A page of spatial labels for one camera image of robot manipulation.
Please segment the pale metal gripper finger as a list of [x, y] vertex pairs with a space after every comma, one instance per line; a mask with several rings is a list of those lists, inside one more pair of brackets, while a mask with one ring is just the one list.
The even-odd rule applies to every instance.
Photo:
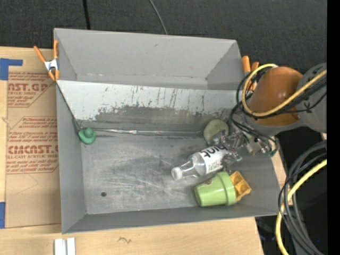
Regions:
[[226, 154], [222, 159], [222, 164], [224, 167], [232, 167], [235, 163], [240, 162], [243, 158], [235, 153]]
[[225, 132], [218, 132], [216, 133], [211, 142], [213, 145], [222, 145], [225, 144], [228, 140], [228, 135]]

